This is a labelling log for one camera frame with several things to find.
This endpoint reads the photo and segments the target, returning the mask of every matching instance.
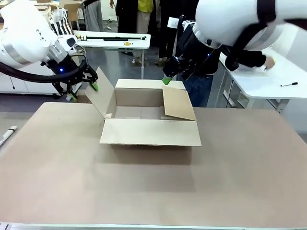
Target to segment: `black jacket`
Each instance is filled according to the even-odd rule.
[[[187,20],[195,20],[195,13],[198,2],[199,0],[182,0],[181,12],[183,15],[186,16]],[[199,65],[198,69],[194,71],[195,75],[212,75],[217,71],[221,49],[214,50],[209,47],[203,49],[202,55],[204,57],[204,60],[208,54],[211,55],[206,59],[205,62],[203,62],[202,65]],[[263,55],[261,51],[254,52],[243,50],[240,53],[237,62],[248,67],[260,67],[265,63],[265,60],[266,56]]]
[[[138,0],[118,0],[116,3],[116,16],[118,20],[119,33],[136,33]]]

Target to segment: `table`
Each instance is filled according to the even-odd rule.
[[[0,8],[5,7],[7,4],[9,4],[9,2],[8,2],[7,0],[2,0],[2,1],[0,2]]]
[[[59,8],[59,1],[51,1],[51,2],[37,2],[37,1],[33,1],[31,0],[31,2],[34,4],[34,5],[50,5],[50,6],[53,6],[54,8]]]
[[[144,79],[144,52],[149,49],[150,46],[150,34],[125,34],[125,33],[111,33],[111,32],[92,32],[92,31],[74,31],[76,35],[81,36],[99,36],[99,37],[146,37],[145,40],[131,40],[130,46],[125,46],[122,41],[104,41],[101,39],[91,39],[88,41],[78,41],[78,45],[83,47],[99,47],[103,49],[113,50],[141,50],[142,51],[142,66],[141,73],[142,79]]]
[[[283,117],[209,108],[195,115],[202,147],[110,146],[98,144],[103,118],[92,104],[43,104],[1,153],[1,221],[307,226],[307,145]]]
[[[254,70],[237,69],[230,72],[225,67],[226,56],[220,55],[220,62],[225,67],[225,71],[215,107],[223,96],[228,75],[243,94],[250,98],[247,108],[253,108],[257,99],[265,99],[273,105],[277,112],[281,113],[289,100],[307,98],[307,73],[270,48],[263,50],[263,53],[277,60],[276,65],[268,71],[264,71],[264,68],[256,68]],[[292,82],[298,82],[298,85],[281,87],[281,85]]]

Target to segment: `white cable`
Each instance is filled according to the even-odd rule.
[[[8,129],[8,131],[3,134],[3,139],[0,140],[0,146],[4,144],[4,142],[16,131],[17,126],[12,126]]]
[[[82,57],[84,57],[84,58],[85,58],[86,63],[88,63],[88,62],[87,62],[87,57],[86,57],[86,55],[85,55],[85,54],[71,54],[70,56],[71,56],[71,57],[75,57],[75,56],[78,56],[78,57],[79,57],[79,56],[82,56]]]
[[[83,46],[81,46],[81,45],[78,45],[78,44],[75,44],[75,46],[78,46],[78,47],[80,47],[82,50],[83,50],[83,52],[84,52],[84,55],[86,55],[86,50],[85,50],[85,48],[83,47]]]

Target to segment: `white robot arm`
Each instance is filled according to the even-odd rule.
[[[24,81],[52,83],[60,95],[73,94],[72,86],[81,81],[94,83],[97,80],[85,56],[80,66],[70,56],[77,38],[57,36],[29,0],[16,0],[0,13],[4,19],[0,31],[0,72]],[[41,76],[17,70],[38,61],[55,75]]]
[[[183,54],[173,56],[163,69],[166,76],[204,63],[211,49],[230,46],[226,67],[237,69],[242,50],[259,51],[272,45],[283,30],[282,24],[292,23],[307,29],[306,0],[199,0],[196,21],[183,24]]]

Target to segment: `person's arm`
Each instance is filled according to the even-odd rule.
[[[264,55],[261,51],[243,50],[238,58],[238,63],[248,67],[261,67],[265,65],[265,69],[271,69],[275,65],[272,57]]]
[[[261,51],[243,50],[238,57],[238,63],[248,67],[261,67],[264,65],[266,58]]]

